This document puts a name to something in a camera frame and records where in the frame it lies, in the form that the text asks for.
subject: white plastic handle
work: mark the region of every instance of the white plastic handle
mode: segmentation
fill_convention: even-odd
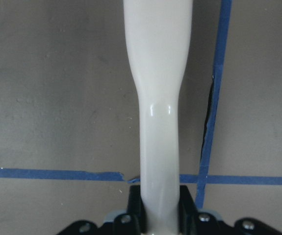
[[[178,97],[192,6],[193,0],[124,0],[140,109],[141,195],[151,235],[179,233]]]

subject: glossy white tube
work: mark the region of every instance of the glossy white tube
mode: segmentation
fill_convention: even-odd
[[[178,229],[178,97],[193,0],[124,0],[126,43],[140,109],[141,195],[148,234]]]

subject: blue painter's tape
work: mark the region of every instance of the blue painter's tape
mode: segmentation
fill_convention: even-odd
[[[197,175],[182,174],[180,175],[180,183],[182,184],[196,184],[198,182]]]
[[[198,176],[198,185],[195,203],[198,208],[202,208],[205,197],[205,186],[208,175],[211,146],[213,143],[215,119],[217,113],[217,105],[219,99],[219,91],[221,78],[223,73],[223,64],[225,60],[225,51],[227,44],[230,12],[232,0],[222,0],[219,16],[219,24],[217,31],[217,40],[215,48],[215,56],[213,63],[213,81],[210,98],[210,107],[207,113],[205,136],[201,152],[200,171]]]
[[[208,184],[282,185],[282,177],[208,175]]]
[[[121,174],[120,172],[94,173],[75,170],[36,170],[0,168],[0,178],[125,182],[123,174]],[[208,184],[282,185],[282,177],[208,175],[206,180]],[[135,178],[126,182],[137,183],[140,182],[140,178]],[[198,182],[198,175],[181,174],[180,182],[182,184],[196,184]]]
[[[16,179],[48,179],[48,180],[93,180],[93,181],[124,181],[119,172],[92,173],[72,170],[34,170],[34,169],[2,169],[0,178]]]

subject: gray surface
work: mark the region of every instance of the gray surface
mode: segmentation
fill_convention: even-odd
[[[282,232],[282,186],[207,185],[205,208],[219,212],[229,225],[253,217]]]
[[[194,2],[179,98],[181,173],[198,173],[219,6]],[[0,0],[0,167],[129,179],[139,174],[138,142],[122,1]],[[233,1],[210,173],[282,176],[280,0]],[[125,208],[128,187],[0,179],[0,234],[52,235],[82,218],[100,224]],[[282,228],[282,187],[207,185],[205,207],[231,224],[252,215]]]
[[[282,1],[233,2],[209,172],[282,176]]]

